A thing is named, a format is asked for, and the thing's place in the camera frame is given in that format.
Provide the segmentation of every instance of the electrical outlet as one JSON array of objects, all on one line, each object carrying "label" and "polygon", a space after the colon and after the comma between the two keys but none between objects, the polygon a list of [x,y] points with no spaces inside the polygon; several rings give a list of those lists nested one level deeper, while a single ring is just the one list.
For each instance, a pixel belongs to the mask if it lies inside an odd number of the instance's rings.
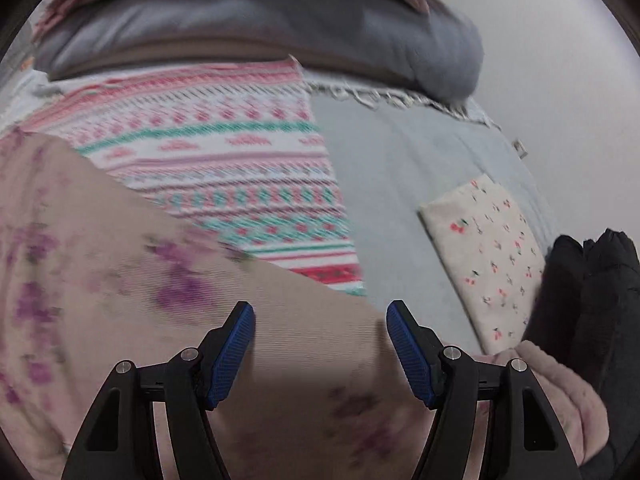
[{"label": "electrical outlet", "polygon": [[527,155],[529,155],[529,152],[524,147],[524,144],[522,143],[522,141],[520,139],[514,140],[511,143],[511,145],[513,146],[513,149],[516,150],[516,153],[518,154],[518,156],[520,158],[525,158]]}]

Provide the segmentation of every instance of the colorful patterned blanket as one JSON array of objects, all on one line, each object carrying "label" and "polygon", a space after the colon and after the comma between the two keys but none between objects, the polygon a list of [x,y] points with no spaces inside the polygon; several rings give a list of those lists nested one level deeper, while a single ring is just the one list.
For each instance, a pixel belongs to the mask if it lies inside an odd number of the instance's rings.
[{"label": "colorful patterned blanket", "polygon": [[293,59],[111,79],[21,128],[65,139],[172,216],[251,256],[364,293],[334,168]]}]

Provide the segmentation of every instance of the white wall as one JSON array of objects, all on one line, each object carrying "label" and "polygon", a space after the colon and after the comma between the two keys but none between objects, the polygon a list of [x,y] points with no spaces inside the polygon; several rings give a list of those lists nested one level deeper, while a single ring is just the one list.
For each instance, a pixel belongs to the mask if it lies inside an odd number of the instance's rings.
[{"label": "white wall", "polygon": [[640,249],[640,57],[601,0],[443,0],[484,41],[476,100],[524,159],[562,231]]}]

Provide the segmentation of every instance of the gray cushion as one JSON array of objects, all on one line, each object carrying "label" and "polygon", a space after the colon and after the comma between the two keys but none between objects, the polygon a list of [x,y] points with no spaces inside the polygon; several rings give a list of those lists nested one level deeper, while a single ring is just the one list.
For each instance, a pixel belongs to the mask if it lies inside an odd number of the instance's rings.
[{"label": "gray cushion", "polygon": [[[118,62],[292,54],[464,100],[478,83],[481,38],[466,17],[439,0],[428,4],[426,16],[400,0],[105,0],[50,31],[35,66],[63,78]],[[225,46],[238,41],[254,47]]]}]

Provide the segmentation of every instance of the floral blanket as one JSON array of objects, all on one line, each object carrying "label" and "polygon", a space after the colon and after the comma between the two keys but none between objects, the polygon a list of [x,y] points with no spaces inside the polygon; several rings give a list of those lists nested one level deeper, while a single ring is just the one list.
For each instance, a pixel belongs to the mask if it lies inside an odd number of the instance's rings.
[{"label": "floral blanket", "polygon": [[293,58],[107,80],[65,95],[21,128],[65,139],[223,242],[364,293],[334,168]]},{"label": "floral blanket", "polygon": [[[231,478],[411,478],[431,414],[381,313],[219,244],[60,139],[15,130],[0,141],[0,276],[0,427],[36,480],[60,478],[117,362],[167,361],[239,300],[254,306],[255,339],[229,398],[209,413]],[[524,357],[577,462],[592,456],[608,435],[599,397],[531,343],[509,352],[486,359]],[[155,415],[164,478],[176,479],[162,404]]]}]

